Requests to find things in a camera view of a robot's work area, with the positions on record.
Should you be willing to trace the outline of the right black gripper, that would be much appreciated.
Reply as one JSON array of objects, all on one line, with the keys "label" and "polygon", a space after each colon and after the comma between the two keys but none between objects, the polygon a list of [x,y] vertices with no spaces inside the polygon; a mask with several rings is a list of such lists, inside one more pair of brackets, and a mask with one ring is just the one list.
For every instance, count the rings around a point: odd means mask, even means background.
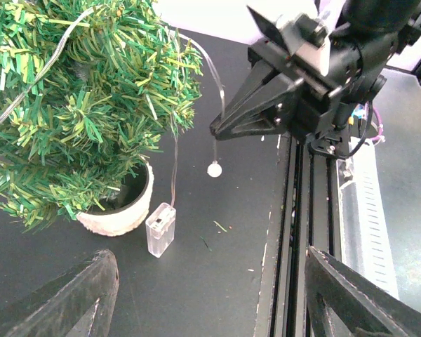
[{"label": "right black gripper", "polygon": [[262,37],[251,70],[210,124],[216,140],[289,133],[314,154],[354,154],[349,118],[373,106],[399,50],[396,5],[329,5],[275,21],[251,10]]}]

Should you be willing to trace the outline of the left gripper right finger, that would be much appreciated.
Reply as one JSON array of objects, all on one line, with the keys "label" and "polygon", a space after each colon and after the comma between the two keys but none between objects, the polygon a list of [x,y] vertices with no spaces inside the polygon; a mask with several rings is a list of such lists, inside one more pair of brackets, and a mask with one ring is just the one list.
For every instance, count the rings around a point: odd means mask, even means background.
[{"label": "left gripper right finger", "polygon": [[306,298],[315,336],[421,336],[421,313],[309,246]]}]

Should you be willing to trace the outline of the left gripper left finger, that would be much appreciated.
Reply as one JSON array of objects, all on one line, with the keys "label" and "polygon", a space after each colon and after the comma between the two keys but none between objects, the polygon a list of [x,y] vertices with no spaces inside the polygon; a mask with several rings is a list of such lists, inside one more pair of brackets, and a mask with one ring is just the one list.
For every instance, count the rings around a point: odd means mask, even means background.
[{"label": "left gripper left finger", "polygon": [[0,311],[0,336],[66,336],[91,310],[87,336],[107,336],[119,290],[115,255],[96,251]]}]

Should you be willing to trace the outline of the small green christmas tree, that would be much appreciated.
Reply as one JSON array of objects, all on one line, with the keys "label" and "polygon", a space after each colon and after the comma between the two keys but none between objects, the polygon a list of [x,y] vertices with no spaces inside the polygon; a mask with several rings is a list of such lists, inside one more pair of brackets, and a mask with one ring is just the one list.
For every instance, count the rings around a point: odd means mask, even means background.
[{"label": "small green christmas tree", "polygon": [[192,127],[202,60],[152,1],[0,1],[0,209],[28,232],[118,209]]}]

